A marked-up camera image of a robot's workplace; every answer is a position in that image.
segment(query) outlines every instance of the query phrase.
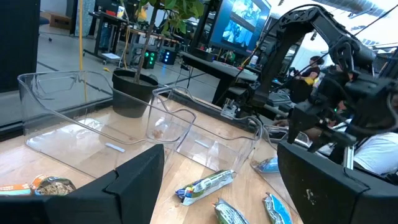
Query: monitor screen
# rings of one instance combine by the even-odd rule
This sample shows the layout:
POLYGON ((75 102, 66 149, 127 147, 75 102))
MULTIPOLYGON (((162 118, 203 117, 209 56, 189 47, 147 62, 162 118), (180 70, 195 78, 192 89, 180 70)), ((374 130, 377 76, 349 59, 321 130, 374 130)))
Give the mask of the monitor screen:
POLYGON ((239 54, 251 54, 270 9, 266 0, 223 0, 210 44, 239 54))

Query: wooden table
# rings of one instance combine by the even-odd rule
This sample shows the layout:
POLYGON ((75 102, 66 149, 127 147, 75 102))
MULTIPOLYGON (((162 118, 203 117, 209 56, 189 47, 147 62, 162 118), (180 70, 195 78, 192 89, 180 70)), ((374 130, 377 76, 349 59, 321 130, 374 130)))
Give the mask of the wooden table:
MULTIPOLYGON (((216 119, 205 114, 200 114, 197 111, 194 111, 194 113, 197 114, 198 119, 202 121, 204 126, 214 126, 217 122, 216 119)), ((220 131, 224 133, 235 131, 231 130, 230 125, 225 124, 223 126, 222 124, 224 123, 220 124, 219 122, 217 124, 220 131)), ((259 141, 255 150, 262 150, 270 156, 276 153, 264 140, 259 141)), ((212 174, 213 171, 191 159, 174 153, 170 159, 171 168, 163 179, 151 223, 215 224, 217 221, 212 203, 217 202, 218 197, 225 199, 241 211, 250 223, 271 223, 266 214, 262 198, 266 196, 266 192, 270 192, 278 198, 281 197, 251 168, 249 162, 252 156, 253 152, 243 164, 233 183, 186 207, 180 204, 180 199, 175 195, 175 191, 185 184, 212 174)), ((39 174, 68 178, 76 187, 81 187, 94 179, 26 146, 24 136, 0 142, 0 168, 0 185, 29 183, 39 174)), ((287 206, 286 202, 283 201, 283 203, 289 209, 293 222, 302 223, 296 212, 287 206)))

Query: cardboard box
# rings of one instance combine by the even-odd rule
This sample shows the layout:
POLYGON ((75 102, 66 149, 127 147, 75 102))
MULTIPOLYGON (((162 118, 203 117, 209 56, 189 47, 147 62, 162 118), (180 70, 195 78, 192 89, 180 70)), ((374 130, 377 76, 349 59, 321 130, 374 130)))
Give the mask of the cardboard box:
POLYGON ((50 21, 50 27, 56 27, 61 29, 70 30, 71 19, 68 16, 57 14, 56 12, 41 12, 40 16, 48 19, 50 21))

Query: black plant pot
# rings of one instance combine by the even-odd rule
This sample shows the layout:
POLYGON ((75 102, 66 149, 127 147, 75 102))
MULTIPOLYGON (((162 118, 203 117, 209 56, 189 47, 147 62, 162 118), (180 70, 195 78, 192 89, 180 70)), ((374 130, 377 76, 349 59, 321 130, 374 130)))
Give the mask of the black plant pot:
MULTIPOLYGON (((149 103, 152 98, 152 91, 159 83, 157 80, 141 74, 140 83, 134 83, 135 72, 117 69, 113 72, 113 88, 127 95, 149 103)), ((147 108, 147 105, 132 100, 120 93, 113 92, 113 110, 129 118, 140 118, 147 108)))

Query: white shirt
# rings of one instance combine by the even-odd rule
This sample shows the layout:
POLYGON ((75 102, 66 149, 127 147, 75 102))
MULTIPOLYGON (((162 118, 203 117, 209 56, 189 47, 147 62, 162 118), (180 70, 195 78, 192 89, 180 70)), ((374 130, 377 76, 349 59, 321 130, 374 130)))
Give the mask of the white shirt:
MULTIPOLYGON (((344 125, 345 123, 341 123, 333 129, 345 131, 346 127, 342 127, 344 125)), ((327 155, 330 155, 332 150, 331 144, 319 148, 320 152, 327 155)), ((355 150, 354 161, 379 175, 398 169, 398 134, 383 133, 370 137, 355 150)))

